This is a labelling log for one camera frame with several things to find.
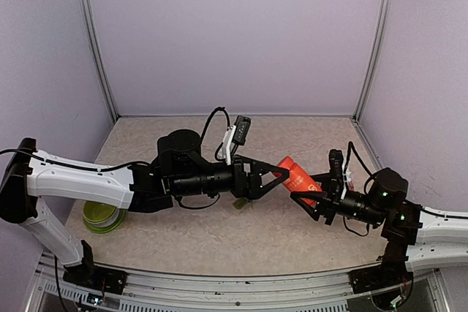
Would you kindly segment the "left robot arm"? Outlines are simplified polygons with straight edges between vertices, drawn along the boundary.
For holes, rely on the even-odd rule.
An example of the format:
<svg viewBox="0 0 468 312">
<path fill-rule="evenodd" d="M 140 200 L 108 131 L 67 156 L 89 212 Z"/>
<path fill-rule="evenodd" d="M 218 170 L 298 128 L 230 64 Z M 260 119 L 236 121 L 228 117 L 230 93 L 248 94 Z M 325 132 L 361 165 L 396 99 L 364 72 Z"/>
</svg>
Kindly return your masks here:
<svg viewBox="0 0 468 312">
<path fill-rule="evenodd" d="M 31 138 L 10 149 L 12 158 L 1 180 L 1 219 L 26 227 L 68 270 L 87 286 L 102 280 L 92 250 L 76 240 L 48 209 L 45 197 L 98 202 L 134 213 L 171 208 L 174 200 L 230 192 L 257 200 L 289 175 L 289 170 L 245 156 L 227 155 L 209 162 L 201 137 L 179 129 L 157 140 L 151 162 L 103 166 L 63 159 L 37 149 Z"/>
</svg>

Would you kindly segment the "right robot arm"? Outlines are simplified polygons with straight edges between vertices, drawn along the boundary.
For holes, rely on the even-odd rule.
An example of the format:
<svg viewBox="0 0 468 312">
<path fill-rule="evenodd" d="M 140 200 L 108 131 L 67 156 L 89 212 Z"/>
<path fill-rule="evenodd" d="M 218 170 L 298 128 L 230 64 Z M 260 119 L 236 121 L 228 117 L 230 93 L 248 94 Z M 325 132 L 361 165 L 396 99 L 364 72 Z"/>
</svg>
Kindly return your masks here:
<svg viewBox="0 0 468 312">
<path fill-rule="evenodd" d="M 407 200 L 408 182 L 385 168 L 374 173 L 371 188 L 349 188 L 336 172 L 321 176 L 322 191 L 294 191 L 291 198 L 315 221 L 332 224 L 336 216 L 379 229 L 387 240 L 374 280 L 388 286 L 403 271 L 467 264 L 467 214 L 427 208 Z"/>
</svg>

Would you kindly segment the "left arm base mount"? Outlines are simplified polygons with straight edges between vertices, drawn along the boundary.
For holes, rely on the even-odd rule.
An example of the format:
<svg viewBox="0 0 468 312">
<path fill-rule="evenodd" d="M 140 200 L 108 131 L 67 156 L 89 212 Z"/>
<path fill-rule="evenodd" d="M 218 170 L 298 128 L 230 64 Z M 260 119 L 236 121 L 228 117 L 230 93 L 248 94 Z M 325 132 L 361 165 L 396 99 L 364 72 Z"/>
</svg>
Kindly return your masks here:
<svg viewBox="0 0 468 312">
<path fill-rule="evenodd" d="M 122 295 L 127 282 L 127 272 L 97 265 L 79 265 L 65 267 L 63 279 L 77 286 Z"/>
</svg>

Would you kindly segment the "green weekly pill organizer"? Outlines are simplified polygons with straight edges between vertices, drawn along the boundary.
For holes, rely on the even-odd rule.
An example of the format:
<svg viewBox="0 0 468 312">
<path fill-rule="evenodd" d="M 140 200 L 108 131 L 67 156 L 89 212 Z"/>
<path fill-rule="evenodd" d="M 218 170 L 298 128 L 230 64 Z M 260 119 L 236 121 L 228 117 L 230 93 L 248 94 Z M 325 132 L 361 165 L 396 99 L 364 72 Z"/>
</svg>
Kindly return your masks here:
<svg viewBox="0 0 468 312">
<path fill-rule="evenodd" d="M 246 207 L 248 204 L 250 204 L 252 201 L 246 197 L 242 197 L 242 198 L 237 198 L 234 202 L 233 202 L 233 207 L 236 209 L 236 210 L 241 210 L 243 209 L 244 207 Z"/>
</svg>

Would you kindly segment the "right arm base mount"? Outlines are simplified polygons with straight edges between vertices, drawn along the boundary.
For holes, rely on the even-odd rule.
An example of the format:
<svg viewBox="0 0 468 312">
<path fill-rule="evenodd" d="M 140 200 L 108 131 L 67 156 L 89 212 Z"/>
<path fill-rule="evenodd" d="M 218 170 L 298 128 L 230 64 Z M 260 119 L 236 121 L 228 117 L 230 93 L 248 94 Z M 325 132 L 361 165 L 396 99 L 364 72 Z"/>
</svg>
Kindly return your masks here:
<svg viewBox="0 0 468 312">
<path fill-rule="evenodd" d="M 402 284 L 414 278 L 404 263 L 382 263 L 373 267 L 352 270 L 348 273 L 354 294 L 371 292 Z"/>
</svg>

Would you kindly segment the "red pill bottle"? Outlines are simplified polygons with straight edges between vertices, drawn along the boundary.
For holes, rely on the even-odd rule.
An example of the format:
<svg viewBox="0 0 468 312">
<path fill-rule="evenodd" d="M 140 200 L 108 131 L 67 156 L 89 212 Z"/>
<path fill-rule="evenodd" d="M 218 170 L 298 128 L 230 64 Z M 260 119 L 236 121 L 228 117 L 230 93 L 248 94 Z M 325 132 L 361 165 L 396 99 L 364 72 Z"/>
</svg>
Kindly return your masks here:
<svg viewBox="0 0 468 312">
<path fill-rule="evenodd" d="M 278 164 L 278 167 L 289 170 L 289 178 L 282 182 L 283 186 L 290 192 L 321 192 L 321 187 L 312 179 L 310 175 L 293 159 L 285 156 Z"/>
</svg>

